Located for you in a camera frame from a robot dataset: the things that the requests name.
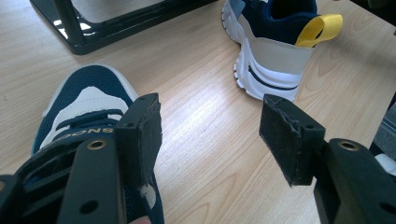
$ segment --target sneaker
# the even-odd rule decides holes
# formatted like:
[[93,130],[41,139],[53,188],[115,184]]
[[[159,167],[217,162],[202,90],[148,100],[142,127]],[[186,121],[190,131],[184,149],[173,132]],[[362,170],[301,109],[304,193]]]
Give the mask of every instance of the sneaker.
[[315,0],[227,0],[223,26],[241,44],[234,65],[239,87],[294,100],[314,46],[336,37],[341,15],[317,14]]
[[[76,143],[113,134],[113,127],[137,94],[114,68],[90,64],[73,72],[58,88],[43,113],[32,153],[52,144]],[[163,205],[154,174],[146,186],[124,188],[128,222],[148,216],[163,223]]]

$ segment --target light wooden surface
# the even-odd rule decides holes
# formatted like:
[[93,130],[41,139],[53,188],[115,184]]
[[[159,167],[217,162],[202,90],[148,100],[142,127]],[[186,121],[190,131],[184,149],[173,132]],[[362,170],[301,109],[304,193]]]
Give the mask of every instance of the light wooden surface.
[[[221,26],[223,3],[76,56],[27,0],[1,1],[0,174],[30,157],[60,82],[83,64],[105,63],[139,94],[160,94],[155,172],[166,223],[318,223],[312,187],[290,189],[259,137],[262,102],[236,87],[240,46]],[[345,25],[316,47],[295,104],[327,128],[326,140],[368,147],[396,91],[395,29],[347,0],[320,0],[318,11],[342,14]]]

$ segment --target shoe heel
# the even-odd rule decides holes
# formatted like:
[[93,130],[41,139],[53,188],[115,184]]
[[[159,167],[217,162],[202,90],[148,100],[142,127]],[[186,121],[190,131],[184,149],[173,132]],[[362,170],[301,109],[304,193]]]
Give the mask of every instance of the shoe heel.
[[233,70],[238,86],[259,100],[266,93],[292,101],[301,79],[301,75],[279,73],[259,65],[253,57],[247,38],[244,38]]
[[245,37],[244,29],[239,24],[238,19],[233,13],[233,9],[231,8],[229,1],[226,1],[226,3],[224,4],[224,7],[221,11],[221,19],[223,27],[227,34],[231,37],[233,41],[241,44]]

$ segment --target shoe upper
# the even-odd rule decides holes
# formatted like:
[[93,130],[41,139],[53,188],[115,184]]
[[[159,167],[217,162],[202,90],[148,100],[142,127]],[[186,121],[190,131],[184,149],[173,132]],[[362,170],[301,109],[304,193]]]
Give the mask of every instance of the shoe upper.
[[73,141],[111,133],[137,94],[112,68],[88,65],[78,69],[54,94],[38,129],[32,152],[57,139]]
[[341,15],[319,16],[315,0],[229,0],[225,7],[233,38],[251,51],[250,66],[281,76],[300,76],[313,47],[336,37],[342,27]]

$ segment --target black plastic bracket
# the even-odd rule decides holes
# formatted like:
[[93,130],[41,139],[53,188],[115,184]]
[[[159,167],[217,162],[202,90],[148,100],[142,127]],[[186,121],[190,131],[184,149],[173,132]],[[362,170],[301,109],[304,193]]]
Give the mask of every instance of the black plastic bracket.
[[375,14],[384,21],[396,26],[395,0],[351,0],[356,5]]
[[30,1],[70,51],[84,55],[215,0],[165,0],[99,23],[87,21],[71,0]]
[[152,181],[160,109],[157,93],[141,96],[113,135],[55,141],[0,175],[0,223],[126,223],[123,188]]
[[122,181],[126,186],[147,185],[163,140],[158,94],[138,98],[117,123],[115,137]]
[[324,128],[292,102],[264,95],[260,135],[290,185],[310,184],[321,223],[396,223],[396,184],[369,150]]

